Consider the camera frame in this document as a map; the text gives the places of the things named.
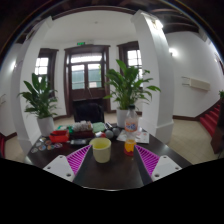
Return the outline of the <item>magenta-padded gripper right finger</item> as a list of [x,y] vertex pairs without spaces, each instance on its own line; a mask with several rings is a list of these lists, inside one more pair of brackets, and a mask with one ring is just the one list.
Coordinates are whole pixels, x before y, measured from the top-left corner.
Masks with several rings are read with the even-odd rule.
[[139,145],[134,146],[133,156],[144,185],[181,170],[168,155],[158,156]]

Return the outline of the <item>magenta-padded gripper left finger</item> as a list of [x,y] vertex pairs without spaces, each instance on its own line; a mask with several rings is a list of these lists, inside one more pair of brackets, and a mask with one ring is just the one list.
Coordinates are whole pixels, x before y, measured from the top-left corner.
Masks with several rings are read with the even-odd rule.
[[73,182],[84,168],[84,163],[93,156],[91,145],[84,146],[68,156],[59,155],[44,167],[45,171]]

